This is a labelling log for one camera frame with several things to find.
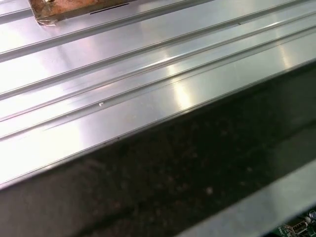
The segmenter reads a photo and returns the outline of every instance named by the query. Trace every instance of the shiny metal surface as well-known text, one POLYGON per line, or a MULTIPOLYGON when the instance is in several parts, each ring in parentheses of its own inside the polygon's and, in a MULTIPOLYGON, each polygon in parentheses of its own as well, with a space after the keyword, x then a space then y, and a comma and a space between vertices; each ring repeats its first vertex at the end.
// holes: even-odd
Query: shiny metal surface
POLYGON ((0 25, 0 187, 316 56, 315 0, 139 0, 105 12, 0 25))

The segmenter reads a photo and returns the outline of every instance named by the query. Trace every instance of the circuit board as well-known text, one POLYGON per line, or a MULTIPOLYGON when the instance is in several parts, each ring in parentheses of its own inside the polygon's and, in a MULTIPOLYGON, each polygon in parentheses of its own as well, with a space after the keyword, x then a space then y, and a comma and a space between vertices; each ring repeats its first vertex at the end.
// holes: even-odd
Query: circuit board
POLYGON ((308 210, 276 228, 273 233, 280 237, 316 237, 316 211, 308 210))

